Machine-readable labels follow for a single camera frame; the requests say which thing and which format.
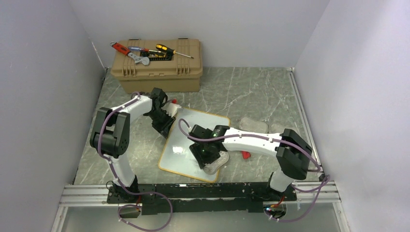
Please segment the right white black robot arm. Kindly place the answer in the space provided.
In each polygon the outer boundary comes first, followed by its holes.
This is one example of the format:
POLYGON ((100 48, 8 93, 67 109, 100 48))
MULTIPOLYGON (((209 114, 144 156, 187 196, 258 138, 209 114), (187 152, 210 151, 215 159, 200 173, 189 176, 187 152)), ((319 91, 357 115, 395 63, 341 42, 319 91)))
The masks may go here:
POLYGON ((256 133, 222 125, 213 130, 194 125, 185 135, 194 141, 192 152, 204 164, 207 158, 228 151, 275 157, 279 167, 270 175, 266 188, 268 198, 273 201, 283 197, 295 180, 305 180, 309 165, 315 163, 311 146, 291 129, 281 133, 256 133))

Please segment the red bone shaped eraser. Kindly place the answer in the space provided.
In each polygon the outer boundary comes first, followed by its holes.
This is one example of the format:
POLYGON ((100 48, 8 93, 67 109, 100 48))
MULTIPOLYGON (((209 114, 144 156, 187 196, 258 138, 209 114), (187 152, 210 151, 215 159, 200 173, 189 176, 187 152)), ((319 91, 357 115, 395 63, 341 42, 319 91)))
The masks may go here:
POLYGON ((245 160, 247 160, 251 157, 251 154, 247 151, 242 151, 241 154, 242 154, 242 158, 245 159, 245 160))

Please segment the yellow framed whiteboard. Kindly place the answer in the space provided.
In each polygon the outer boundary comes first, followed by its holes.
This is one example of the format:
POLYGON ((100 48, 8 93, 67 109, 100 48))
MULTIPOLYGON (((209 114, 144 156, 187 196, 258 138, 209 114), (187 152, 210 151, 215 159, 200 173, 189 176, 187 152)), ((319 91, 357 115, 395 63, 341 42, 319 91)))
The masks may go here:
POLYGON ((208 129, 213 129, 216 125, 230 125, 230 119, 226 116, 219 116, 189 108, 179 110, 176 115, 176 121, 172 125, 166 140, 158 167, 161 170, 192 179, 208 183, 216 182, 219 172, 209 175, 200 169, 197 160, 189 149, 193 141, 189 140, 178 127, 178 120, 180 118, 185 119, 190 126, 198 124, 208 129))

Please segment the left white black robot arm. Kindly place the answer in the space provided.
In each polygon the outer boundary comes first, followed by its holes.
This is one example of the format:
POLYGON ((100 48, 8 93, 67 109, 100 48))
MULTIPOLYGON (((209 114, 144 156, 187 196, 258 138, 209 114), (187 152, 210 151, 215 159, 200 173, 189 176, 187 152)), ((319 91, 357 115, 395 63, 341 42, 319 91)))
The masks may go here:
POLYGON ((131 123, 147 116, 152 128, 167 138, 181 109, 176 100, 168 99, 162 89, 155 87, 150 92, 132 93, 131 99, 119 106, 97 111, 89 143, 109 165, 114 188, 121 189, 119 195, 125 202, 132 203, 139 196, 138 179, 126 154, 131 142, 131 123))

